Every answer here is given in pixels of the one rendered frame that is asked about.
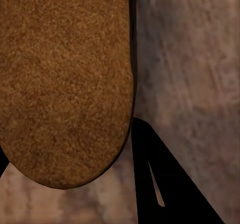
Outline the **sandal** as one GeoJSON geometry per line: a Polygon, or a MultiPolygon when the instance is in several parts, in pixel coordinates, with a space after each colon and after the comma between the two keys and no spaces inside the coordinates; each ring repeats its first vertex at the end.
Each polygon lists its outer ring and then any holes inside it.
{"type": "Polygon", "coordinates": [[[137,0],[0,0],[0,146],[68,190],[121,155],[138,85],[137,0]]]}

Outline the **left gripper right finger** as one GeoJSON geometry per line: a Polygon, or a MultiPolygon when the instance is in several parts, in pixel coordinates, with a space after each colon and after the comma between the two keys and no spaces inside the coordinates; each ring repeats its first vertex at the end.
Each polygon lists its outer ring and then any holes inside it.
{"type": "Polygon", "coordinates": [[[131,141],[138,224],[225,224],[148,122],[133,117],[131,141]]]}

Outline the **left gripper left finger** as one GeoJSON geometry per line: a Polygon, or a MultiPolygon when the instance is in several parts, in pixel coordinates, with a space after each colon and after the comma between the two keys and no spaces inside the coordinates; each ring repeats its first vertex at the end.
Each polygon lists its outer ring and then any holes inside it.
{"type": "Polygon", "coordinates": [[[3,172],[7,168],[9,162],[10,161],[8,160],[8,158],[6,157],[6,155],[4,154],[4,152],[0,146],[0,176],[3,174],[3,172]]]}

